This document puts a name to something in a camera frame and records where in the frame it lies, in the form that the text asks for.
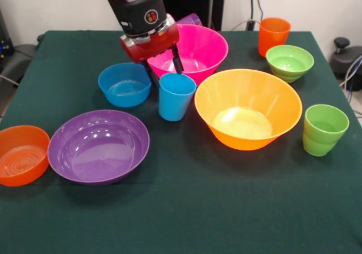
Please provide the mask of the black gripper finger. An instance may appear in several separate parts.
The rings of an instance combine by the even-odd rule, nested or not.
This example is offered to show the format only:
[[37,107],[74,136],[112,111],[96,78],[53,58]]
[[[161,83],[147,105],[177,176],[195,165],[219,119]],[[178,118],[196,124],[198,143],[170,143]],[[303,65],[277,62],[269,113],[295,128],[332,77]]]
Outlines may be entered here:
[[148,61],[143,61],[143,66],[145,67],[146,72],[150,80],[152,81],[152,84],[155,87],[155,89],[159,89],[159,78],[156,75],[156,73],[153,71],[151,66],[149,65]]
[[171,48],[172,54],[173,54],[173,64],[175,67],[175,70],[178,74],[182,74],[184,71],[181,58],[179,56],[179,50],[177,46],[172,46]]

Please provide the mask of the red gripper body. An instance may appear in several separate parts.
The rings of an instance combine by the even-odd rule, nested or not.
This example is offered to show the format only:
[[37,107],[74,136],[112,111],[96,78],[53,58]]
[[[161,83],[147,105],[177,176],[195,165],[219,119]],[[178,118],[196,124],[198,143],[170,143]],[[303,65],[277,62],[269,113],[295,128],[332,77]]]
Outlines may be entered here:
[[120,43],[128,57],[136,62],[143,62],[174,47],[179,41],[179,31],[176,21],[170,14],[157,28],[149,31],[145,36],[130,37],[122,35]]

